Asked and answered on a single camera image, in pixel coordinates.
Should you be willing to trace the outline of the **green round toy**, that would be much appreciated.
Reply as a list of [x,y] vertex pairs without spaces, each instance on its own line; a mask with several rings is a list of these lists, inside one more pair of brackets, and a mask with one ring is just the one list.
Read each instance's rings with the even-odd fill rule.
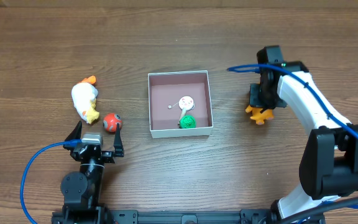
[[196,128],[196,120],[192,115],[185,115],[179,122],[181,129]]

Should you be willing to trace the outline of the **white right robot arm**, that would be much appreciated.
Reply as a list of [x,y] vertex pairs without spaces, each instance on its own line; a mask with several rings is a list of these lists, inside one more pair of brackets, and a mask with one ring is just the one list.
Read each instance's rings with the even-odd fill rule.
[[358,209],[358,124],[341,115],[314,84],[301,63],[251,64],[245,72],[260,74],[250,87],[246,111],[262,124],[276,107],[289,106],[308,140],[299,166],[299,184],[274,201],[264,223],[324,223],[324,213]]

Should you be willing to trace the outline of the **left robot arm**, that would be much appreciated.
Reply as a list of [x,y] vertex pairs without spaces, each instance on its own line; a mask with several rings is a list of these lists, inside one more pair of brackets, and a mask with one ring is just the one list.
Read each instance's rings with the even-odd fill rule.
[[80,163],[77,172],[64,176],[60,190],[64,196],[61,212],[52,213],[52,224],[107,224],[114,223],[108,207],[99,202],[104,165],[124,157],[120,127],[114,132],[114,150],[104,151],[103,137],[99,133],[82,134],[82,122],[65,139],[63,148]]

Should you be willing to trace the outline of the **small wooden rattle drum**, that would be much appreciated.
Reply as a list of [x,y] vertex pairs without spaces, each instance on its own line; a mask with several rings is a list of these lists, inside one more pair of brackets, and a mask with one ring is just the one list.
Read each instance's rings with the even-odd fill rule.
[[195,101],[190,96],[183,96],[174,105],[168,105],[168,109],[170,110],[176,105],[178,105],[178,107],[181,109],[179,118],[179,121],[181,121],[181,119],[186,115],[186,112],[192,110],[195,107]]

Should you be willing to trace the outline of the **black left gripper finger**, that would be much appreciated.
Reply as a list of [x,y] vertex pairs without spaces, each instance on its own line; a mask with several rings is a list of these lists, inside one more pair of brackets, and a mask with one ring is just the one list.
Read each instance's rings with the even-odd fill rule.
[[79,121],[73,131],[65,138],[64,149],[74,149],[81,140],[82,122]]
[[121,140],[120,124],[116,124],[116,131],[114,135],[114,157],[124,157],[124,147]]

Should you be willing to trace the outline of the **red and grey ball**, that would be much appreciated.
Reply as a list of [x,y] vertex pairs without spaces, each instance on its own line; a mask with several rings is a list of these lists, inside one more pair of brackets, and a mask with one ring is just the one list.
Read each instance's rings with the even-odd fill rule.
[[115,133],[122,128],[122,119],[116,113],[109,113],[103,119],[103,128],[110,133]]

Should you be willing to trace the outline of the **orange dog figurine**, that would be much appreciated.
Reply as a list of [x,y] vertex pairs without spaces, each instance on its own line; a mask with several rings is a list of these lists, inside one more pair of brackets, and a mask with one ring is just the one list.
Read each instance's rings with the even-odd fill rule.
[[254,120],[257,125],[263,125],[265,120],[271,120],[274,118],[273,110],[263,109],[263,108],[254,108],[251,105],[248,105],[246,108],[246,113],[250,113],[250,119]]

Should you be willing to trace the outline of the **white and yellow chick plush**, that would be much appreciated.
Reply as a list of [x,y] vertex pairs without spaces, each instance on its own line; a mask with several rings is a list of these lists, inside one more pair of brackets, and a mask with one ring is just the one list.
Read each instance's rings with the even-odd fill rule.
[[95,88],[96,77],[94,75],[83,79],[71,89],[71,97],[74,108],[81,119],[88,124],[92,124],[99,118],[99,112],[96,111],[96,98],[98,90]]

